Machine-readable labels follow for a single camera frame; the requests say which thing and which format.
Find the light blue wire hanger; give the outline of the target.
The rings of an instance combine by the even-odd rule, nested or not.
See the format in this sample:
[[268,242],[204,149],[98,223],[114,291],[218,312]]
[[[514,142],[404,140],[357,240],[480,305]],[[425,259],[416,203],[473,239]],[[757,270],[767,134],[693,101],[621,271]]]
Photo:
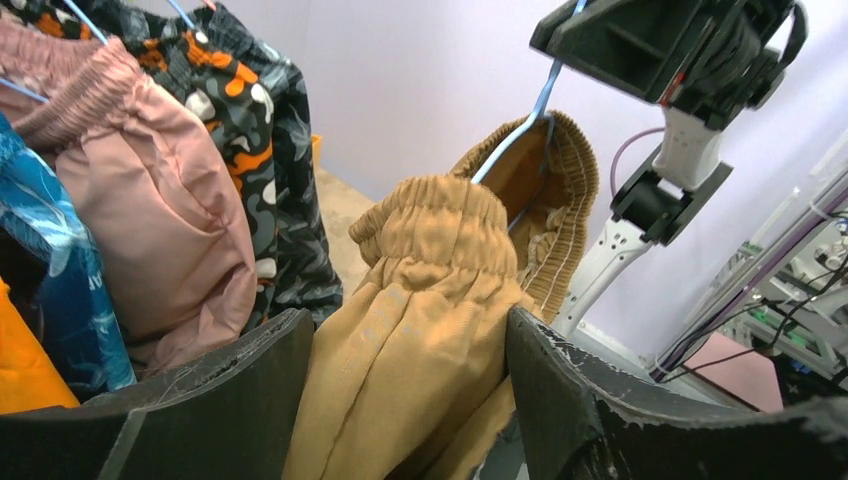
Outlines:
[[516,225],[521,221],[521,219],[527,214],[530,210],[530,207],[535,203],[536,199],[540,195],[540,189],[547,183],[548,180],[548,161],[550,160],[550,152],[549,147],[551,146],[551,141],[553,139],[556,120],[551,113],[549,113],[546,108],[554,88],[554,85],[557,81],[557,78],[562,71],[563,62],[558,59],[554,59],[548,74],[548,78],[546,83],[542,87],[539,96],[535,102],[533,109],[529,112],[528,116],[516,129],[514,129],[511,133],[509,133],[493,150],[493,152],[487,157],[487,159],[482,163],[479,169],[471,178],[470,182],[473,184],[481,184],[487,177],[487,175],[497,166],[498,162],[504,156],[505,153],[508,153],[511,147],[520,142],[524,137],[527,136],[527,133],[530,132],[534,125],[538,120],[544,120],[547,122],[547,133],[546,140],[544,146],[542,148],[542,161],[539,163],[537,169],[537,177],[541,181],[539,187],[533,192],[533,195],[526,201],[522,209],[519,213],[515,214],[510,220],[510,224],[508,227],[509,231],[512,231]]

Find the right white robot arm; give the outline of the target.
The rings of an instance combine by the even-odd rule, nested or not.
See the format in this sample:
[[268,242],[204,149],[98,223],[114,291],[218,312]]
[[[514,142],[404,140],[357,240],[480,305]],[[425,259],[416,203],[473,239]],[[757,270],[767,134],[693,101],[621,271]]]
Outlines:
[[808,36],[798,1],[570,1],[531,46],[664,115],[662,143],[617,190],[611,216],[572,277],[553,328],[571,334],[634,260],[668,245],[731,173],[724,130],[760,108]]

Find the tan brown shorts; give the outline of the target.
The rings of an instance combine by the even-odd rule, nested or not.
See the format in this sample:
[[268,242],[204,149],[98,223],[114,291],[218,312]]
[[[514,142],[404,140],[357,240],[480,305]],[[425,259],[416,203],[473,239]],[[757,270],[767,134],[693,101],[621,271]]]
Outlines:
[[599,190],[573,119],[517,121],[446,174],[402,181],[349,229],[368,272],[317,329],[287,479],[479,479],[515,410],[507,315],[553,321]]

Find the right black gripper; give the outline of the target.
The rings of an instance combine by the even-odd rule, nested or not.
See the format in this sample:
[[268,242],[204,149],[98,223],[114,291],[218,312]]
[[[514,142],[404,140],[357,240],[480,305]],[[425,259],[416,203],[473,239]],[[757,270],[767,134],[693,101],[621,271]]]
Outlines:
[[798,1],[569,1],[531,48],[647,103],[725,129],[760,108],[808,36]]

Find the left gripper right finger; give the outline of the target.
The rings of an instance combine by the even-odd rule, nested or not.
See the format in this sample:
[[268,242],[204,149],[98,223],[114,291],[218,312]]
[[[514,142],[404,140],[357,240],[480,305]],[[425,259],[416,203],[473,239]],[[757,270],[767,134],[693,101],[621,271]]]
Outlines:
[[695,400],[567,343],[527,310],[506,359],[533,479],[843,479],[847,401],[777,413]]

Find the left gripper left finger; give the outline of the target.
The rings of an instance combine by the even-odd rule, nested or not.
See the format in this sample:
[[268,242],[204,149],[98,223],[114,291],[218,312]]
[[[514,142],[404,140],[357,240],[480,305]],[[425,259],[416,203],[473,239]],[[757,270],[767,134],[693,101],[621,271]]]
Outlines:
[[5,479],[278,479],[314,323],[288,310],[235,342],[77,408],[1,419]]

